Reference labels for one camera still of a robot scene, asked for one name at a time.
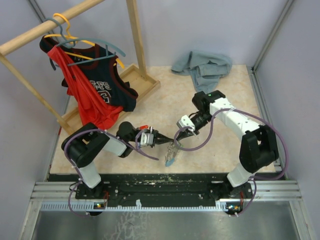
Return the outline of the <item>key with red tag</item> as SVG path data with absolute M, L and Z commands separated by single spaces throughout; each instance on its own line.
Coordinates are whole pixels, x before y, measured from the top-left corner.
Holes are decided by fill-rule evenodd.
M 142 125 L 142 126 L 140 126 L 138 129 L 139 130 L 147 130 L 147 129 L 149 129 L 150 127 L 148 126 L 148 125 Z

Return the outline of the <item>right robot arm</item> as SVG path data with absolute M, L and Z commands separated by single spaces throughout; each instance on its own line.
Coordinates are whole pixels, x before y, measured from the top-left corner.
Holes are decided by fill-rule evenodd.
M 184 115 L 177 122 L 179 131 L 174 135 L 174 145 L 178 147 L 179 140 L 198 135 L 201 128 L 215 119 L 232 130 L 241 141 L 239 163 L 227 174 L 221 191 L 235 198 L 250 177 L 279 158 L 276 133 L 258 117 L 236 109 L 219 90 L 197 92 L 192 103 L 198 111 L 193 117 Z

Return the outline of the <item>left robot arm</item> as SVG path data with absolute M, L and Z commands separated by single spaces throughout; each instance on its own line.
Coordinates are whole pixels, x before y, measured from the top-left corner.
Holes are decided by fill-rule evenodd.
M 128 121 L 119 125 L 116 135 L 90 122 L 66 138 L 61 148 L 78 173 L 79 180 L 86 185 L 87 194 L 97 199 L 103 195 L 104 186 L 101 184 L 102 178 L 94 159 L 102 150 L 120 158 L 126 158 L 132 151 L 136 151 L 156 160 L 155 157 L 143 153 L 141 148 L 146 146 L 153 148 L 173 141 L 152 127 L 136 128 Z

